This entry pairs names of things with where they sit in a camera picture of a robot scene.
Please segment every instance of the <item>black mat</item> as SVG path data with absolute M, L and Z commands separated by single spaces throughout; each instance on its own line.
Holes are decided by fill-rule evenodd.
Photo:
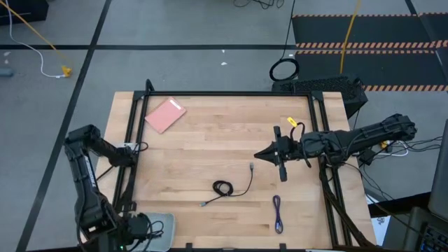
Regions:
M 299 79 L 339 74 L 340 53 L 299 50 L 295 55 L 300 64 Z M 432 50 L 347 51 L 344 74 L 357 74 L 368 91 L 441 91 L 448 88 L 438 57 Z
M 343 42 L 350 19 L 351 15 L 295 15 L 295 42 L 299 45 Z M 417 15 L 358 15 L 349 41 L 364 43 L 364 47 L 366 43 L 387 42 L 387 48 L 394 48 L 395 43 L 402 42 L 405 42 L 405 48 L 428 48 L 429 44 L 426 47 L 424 45 L 431 42 Z
M 420 18 L 431 40 L 448 40 L 448 13 L 423 13 Z

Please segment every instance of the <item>yellow plug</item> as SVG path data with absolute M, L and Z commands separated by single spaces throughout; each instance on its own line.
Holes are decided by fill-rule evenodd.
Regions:
M 65 77 L 70 77 L 71 75 L 71 68 L 67 66 L 62 66 L 62 73 L 64 73 Z
M 389 144 L 389 141 L 383 141 L 380 143 L 381 148 L 385 148 L 387 147 L 387 145 Z

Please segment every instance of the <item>coiled black cable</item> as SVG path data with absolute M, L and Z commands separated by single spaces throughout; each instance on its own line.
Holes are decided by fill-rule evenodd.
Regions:
M 291 8 L 291 14 L 289 16 L 289 23 L 288 23 L 288 32 L 286 34 L 286 41 L 285 41 L 285 46 L 283 47 L 283 54 L 281 55 L 280 59 L 275 62 L 272 66 L 271 69 L 269 70 L 269 77 L 271 78 L 271 80 L 273 81 L 290 81 L 293 80 L 295 77 L 299 76 L 299 72 L 300 72 L 300 65 L 299 62 L 297 62 L 297 60 L 295 59 L 291 59 L 291 58 L 286 58 L 284 59 L 283 57 L 285 56 L 285 52 L 286 52 L 286 46 L 288 45 L 288 37 L 289 37 L 289 31 L 291 29 L 291 23 L 293 22 L 293 13 L 294 13 L 294 5 L 295 5 L 295 0 L 293 2 L 293 7 Z M 295 66 L 295 70 L 294 73 L 291 74 L 289 77 L 286 78 L 275 78 L 274 77 L 274 69 L 280 65 L 283 62 L 290 62 L 293 63 Z
M 253 179 L 253 163 L 250 164 L 249 168 L 251 169 L 251 180 L 249 181 L 249 185 L 247 186 L 247 189 L 246 189 L 243 193 L 238 194 L 238 195 L 232 195 L 232 194 L 233 194 L 233 185 L 232 185 L 230 182 L 227 182 L 227 181 L 215 181 L 215 182 L 213 183 L 213 185 L 212 185 L 212 187 L 213 187 L 213 191 L 214 191 L 215 193 L 217 193 L 219 196 L 216 197 L 216 198 L 214 198 L 214 199 L 210 199 L 210 200 L 207 201 L 207 202 L 203 202 L 203 203 L 201 203 L 200 206 L 201 206 L 201 207 L 204 207 L 204 206 L 207 205 L 208 203 L 210 203 L 210 202 L 212 202 L 212 201 L 215 201 L 215 200 L 217 200 L 217 199 L 220 199 L 220 198 L 222 198 L 222 197 L 238 197 L 238 196 L 245 195 L 245 194 L 249 191 L 249 188 L 251 187 L 251 184 L 252 184 L 252 179 Z M 229 190 L 227 190 L 227 192 L 223 192 L 223 191 L 221 190 L 221 186 L 223 186 L 223 185 L 226 185 L 226 186 L 229 188 Z

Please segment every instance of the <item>pink notebook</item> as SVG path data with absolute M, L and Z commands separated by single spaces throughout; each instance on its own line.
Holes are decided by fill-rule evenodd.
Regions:
M 185 108 L 183 108 L 173 97 L 169 97 L 149 113 L 149 115 L 145 117 L 145 120 L 152 128 L 154 128 L 154 130 L 161 134 L 185 112 Z

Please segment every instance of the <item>yellow label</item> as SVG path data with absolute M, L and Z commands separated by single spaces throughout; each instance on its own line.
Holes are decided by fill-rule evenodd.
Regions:
M 293 127 L 297 127 L 297 123 L 294 121 L 293 118 L 288 117 L 288 122 L 289 122 Z

